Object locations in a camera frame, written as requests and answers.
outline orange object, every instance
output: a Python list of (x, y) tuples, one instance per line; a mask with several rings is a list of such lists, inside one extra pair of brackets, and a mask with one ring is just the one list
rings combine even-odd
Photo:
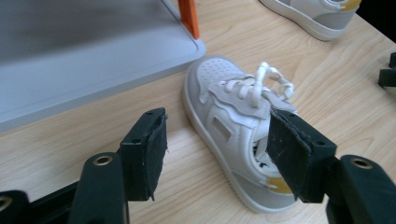
[(197, 13), (194, 0), (178, 0), (181, 22), (187, 27), (195, 39), (199, 38)]

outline shoe sole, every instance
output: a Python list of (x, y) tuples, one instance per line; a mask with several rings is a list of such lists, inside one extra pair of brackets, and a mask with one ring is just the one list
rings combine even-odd
[[(187, 72), (187, 76), (190, 76), (191, 75), (190, 72), (194, 71), (197, 66), (198, 66), (198, 64), (194, 64), (191, 68), (189, 68), (189, 70)], [(187, 116), (188, 116), (192, 126), (194, 127), (194, 129), (198, 132), (198, 134), (204, 140), (206, 145), (210, 148), (210, 150), (212, 151), (212, 154), (215, 155), (223, 173), (227, 177), (228, 181), (231, 183), (231, 187), (232, 187), (235, 195), (239, 198), (239, 200), (242, 201), (242, 203), (246, 207), (250, 208), (251, 210), (253, 210), (257, 213), (277, 213), (277, 212), (281, 212), (281, 211), (284, 211), (284, 210), (292, 207), (294, 205), (294, 203), (289, 206), (282, 207), (282, 208), (268, 208), (268, 207), (264, 207), (264, 206), (249, 199), (250, 197), (245, 193), (245, 190), (240, 186), (239, 182), (233, 176), (232, 170), (227, 165), (227, 161), (222, 156), (221, 151), (217, 147), (215, 141), (210, 136), (210, 134), (205, 130), (204, 124), (200, 121), (199, 117), (192, 109), (192, 103), (190, 101), (190, 97), (188, 95), (188, 90), (187, 90), (188, 80), (189, 79), (187, 77), (185, 77), (183, 94), (182, 94), (183, 104), (186, 109)]]
[(322, 41), (330, 41), (339, 37), (345, 31), (345, 29), (334, 30), (326, 27), (312, 20), (310, 17), (306, 16), (295, 8), (289, 7), (276, 0), (260, 0), (260, 2), (262, 2), (263, 5), (265, 5), (275, 13), (296, 22), (299, 26), (301, 26), (316, 39)]

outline white sneaker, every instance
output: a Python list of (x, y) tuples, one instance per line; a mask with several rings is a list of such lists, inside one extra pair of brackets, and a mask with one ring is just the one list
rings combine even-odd
[[(263, 86), (267, 75), (279, 92)], [(279, 212), (296, 202), (266, 153), (271, 106), (296, 113), (288, 103), (293, 85), (262, 63), (247, 75), (220, 56), (204, 57), (189, 68), (184, 105), (192, 125), (213, 151), (235, 193), (250, 209)]]
[(313, 37), (339, 37), (358, 10), (361, 0), (260, 0), (277, 14), (295, 21)]

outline light wood surface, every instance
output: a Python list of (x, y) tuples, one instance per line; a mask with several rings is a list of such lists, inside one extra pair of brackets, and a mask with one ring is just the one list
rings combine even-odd
[[(249, 73), (262, 61), (279, 69), (295, 85), (291, 101), (300, 116), (338, 145), (338, 158), (366, 157), (396, 181), (396, 93), (376, 84), (395, 43), (358, 15), (340, 38), (322, 42), (258, 0), (196, 6), (208, 55)], [(85, 160), (116, 151), (144, 112), (164, 106), (169, 149), (156, 201), (130, 203), (131, 223), (327, 223), (327, 199), (277, 214), (248, 210), (187, 120), (183, 80), (177, 73), (0, 133), (0, 191), (21, 189), (34, 201), (78, 180)]]

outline shoelace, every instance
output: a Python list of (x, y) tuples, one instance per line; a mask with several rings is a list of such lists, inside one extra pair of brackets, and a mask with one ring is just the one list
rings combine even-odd
[(294, 85), (286, 80), (276, 68), (271, 67), (266, 62), (260, 64), (255, 77), (253, 75), (246, 75), (238, 79), (223, 82), (225, 85), (224, 90), (231, 92), (233, 87), (240, 87), (238, 97), (245, 100), (250, 96), (250, 105), (258, 108), (262, 92), (271, 91), (263, 84), (265, 77), (268, 75), (272, 75), (269, 78), (279, 83), (278, 96), (282, 101), (289, 100), (294, 95)]

